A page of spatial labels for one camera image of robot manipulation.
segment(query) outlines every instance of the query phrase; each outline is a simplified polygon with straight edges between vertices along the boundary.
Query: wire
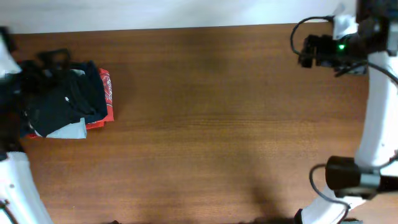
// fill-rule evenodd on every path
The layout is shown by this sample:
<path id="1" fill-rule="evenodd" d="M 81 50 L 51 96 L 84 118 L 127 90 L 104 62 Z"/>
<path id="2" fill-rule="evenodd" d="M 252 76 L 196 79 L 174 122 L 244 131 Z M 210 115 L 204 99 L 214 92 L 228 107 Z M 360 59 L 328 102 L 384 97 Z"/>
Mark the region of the wire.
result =
<path id="1" fill-rule="evenodd" d="M 15 220 L 15 218 L 11 215 L 10 211 L 7 209 L 7 205 L 3 202 L 0 202 L 0 209 L 4 211 L 4 213 L 6 214 L 6 216 L 8 217 L 9 221 L 12 224 L 17 224 L 17 221 Z"/>
<path id="2" fill-rule="evenodd" d="M 317 164 L 317 165 L 315 165 L 315 166 L 313 166 L 313 167 L 311 168 L 309 178 L 310 178 L 310 183 L 311 183 L 312 189 L 313 189 L 319 196 L 321 196 L 321 198 L 323 198 L 323 199 L 326 200 L 327 202 L 337 203 L 337 204 L 340 204 L 340 205 L 344 205 L 344 206 L 346 207 L 343 217 L 340 218 L 340 220 L 339 220 L 338 223 L 337 223 L 337 224 L 340 224 L 340 223 L 341 223 L 342 221 L 344 221 L 344 219 L 347 217 L 348 212 L 349 212 L 349 210 L 351 209 L 351 206 L 350 206 L 348 203 L 346 203 L 346 202 L 342 202 L 342 201 L 340 201 L 340 200 L 331 199 L 330 197 L 327 197 L 326 195 L 324 195 L 322 192 L 320 192 L 320 191 L 317 189 L 317 186 L 315 185 L 315 183 L 314 183 L 314 181 L 313 181 L 313 173 L 314 173 L 317 169 L 319 169 L 319 168 L 326 168 L 326 164 Z"/>
<path id="3" fill-rule="evenodd" d="M 331 21 L 333 21 L 333 16 L 312 16 L 312 17 L 303 19 L 302 21 L 298 22 L 298 24 L 296 24 L 296 26 L 293 28 L 292 34 L 290 35 L 290 47 L 292 48 L 292 51 L 297 55 L 301 55 L 301 53 L 298 50 L 296 50 L 294 47 L 294 42 L 293 42 L 294 34 L 296 33 L 296 30 L 299 28 L 299 26 L 301 24 L 303 24 L 304 22 L 313 20 L 313 19 L 323 19 L 328 22 L 331 22 Z"/>
<path id="4" fill-rule="evenodd" d="M 340 72 L 336 73 L 335 77 L 338 78 L 338 77 L 348 73 L 349 71 L 352 71 L 355 68 L 359 68 L 359 67 L 364 66 L 366 64 L 367 64 L 367 62 L 360 62 L 360 63 L 357 63 L 357 64 L 355 64 L 355 65 L 353 65 L 353 66 L 351 66 L 349 68 L 345 68 L 345 69 L 341 70 Z"/>

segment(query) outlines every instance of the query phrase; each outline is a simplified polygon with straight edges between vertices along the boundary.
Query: red cloth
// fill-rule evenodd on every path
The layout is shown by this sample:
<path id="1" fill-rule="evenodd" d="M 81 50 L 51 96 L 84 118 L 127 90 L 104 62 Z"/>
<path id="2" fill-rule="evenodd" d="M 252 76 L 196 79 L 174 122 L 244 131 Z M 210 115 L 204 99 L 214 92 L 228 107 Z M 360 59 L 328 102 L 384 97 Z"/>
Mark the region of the red cloth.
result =
<path id="1" fill-rule="evenodd" d="M 91 124 L 86 124 L 86 129 L 93 129 L 93 128 L 102 128 L 105 126 L 105 122 L 114 121 L 113 118 L 113 107 L 112 107 L 112 84 L 111 84 L 111 77 L 109 76 L 109 72 L 105 69 L 99 69 L 99 75 L 102 79 L 105 89 L 105 101 L 106 101 L 106 108 L 108 109 L 108 115 L 102 119 L 101 121 L 97 121 Z"/>
<path id="2" fill-rule="evenodd" d="M 26 137 L 33 139 L 33 138 L 37 138 L 38 136 L 36 134 L 27 134 Z"/>

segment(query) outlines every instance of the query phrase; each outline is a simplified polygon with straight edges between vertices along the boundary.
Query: light blue cloth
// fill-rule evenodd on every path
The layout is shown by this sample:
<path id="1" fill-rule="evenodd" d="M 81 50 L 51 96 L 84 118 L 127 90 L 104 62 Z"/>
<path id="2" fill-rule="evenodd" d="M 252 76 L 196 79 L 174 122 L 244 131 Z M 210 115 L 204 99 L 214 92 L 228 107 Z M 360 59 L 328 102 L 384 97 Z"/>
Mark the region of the light blue cloth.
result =
<path id="1" fill-rule="evenodd" d="M 87 137 L 87 129 L 84 118 L 80 118 L 79 123 L 68 124 L 65 127 L 54 131 L 49 134 L 47 138 L 59 139 L 85 139 Z"/>
<path id="2" fill-rule="evenodd" d="M 74 71 L 77 76 L 86 75 L 85 71 L 83 71 L 83 70 L 71 69 L 71 71 Z"/>

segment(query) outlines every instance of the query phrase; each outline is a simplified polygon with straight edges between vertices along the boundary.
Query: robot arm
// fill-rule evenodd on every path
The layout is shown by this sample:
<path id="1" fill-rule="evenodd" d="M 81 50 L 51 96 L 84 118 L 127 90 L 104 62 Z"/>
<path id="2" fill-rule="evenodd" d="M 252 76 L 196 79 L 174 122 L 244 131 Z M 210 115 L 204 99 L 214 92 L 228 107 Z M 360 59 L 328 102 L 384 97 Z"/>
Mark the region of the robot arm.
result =
<path id="1" fill-rule="evenodd" d="M 296 223 L 340 223 L 347 208 L 354 209 L 377 194 L 398 190 L 398 163 L 394 162 L 398 158 L 396 12 L 396 2 L 360 0 L 356 16 L 359 25 L 350 16 L 336 16 L 334 39 L 326 35 L 310 35 L 306 39 L 299 59 L 303 67 L 311 67 L 315 59 L 318 66 L 332 67 L 339 75 L 365 73 L 363 62 L 366 61 L 389 74 L 381 69 L 369 69 L 366 119 L 355 158 L 331 157 L 326 165 L 327 186 L 323 194 L 344 204 L 331 203 L 319 196 L 298 211 Z"/>
<path id="2" fill-rule="evenodd" d="M 0 28 L 0 90 L 9 80 L 6 74 L 21 69 L 10 55 L 15 47 Z M 0 95 L 0 223 L 52 224 L 30 173 L 29 160 L 19 144 L 18 116 L 9 112 L 8 94 Z"/>

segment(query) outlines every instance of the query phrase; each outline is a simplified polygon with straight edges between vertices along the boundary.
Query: wood grain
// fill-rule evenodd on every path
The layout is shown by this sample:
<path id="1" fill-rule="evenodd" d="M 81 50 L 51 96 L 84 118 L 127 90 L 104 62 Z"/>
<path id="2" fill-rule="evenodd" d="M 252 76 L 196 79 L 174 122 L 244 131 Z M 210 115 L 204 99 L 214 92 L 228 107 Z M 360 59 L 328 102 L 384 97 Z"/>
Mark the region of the wood grain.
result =
<path id="1" fill-rule="evenodd" d="M 311 166 L 359 144 L 368 79 L 298 66 L 292 27 L 15 35 L 19 59 L 67 47 L 111 74 L 114 123 L 23 142 L 54 222 L 237 223 L 308 205 Z M 297 48 L 328 32 L 305 24 Z M 349 216 L 394 223 L 397 205 L 381 196 Z"/>

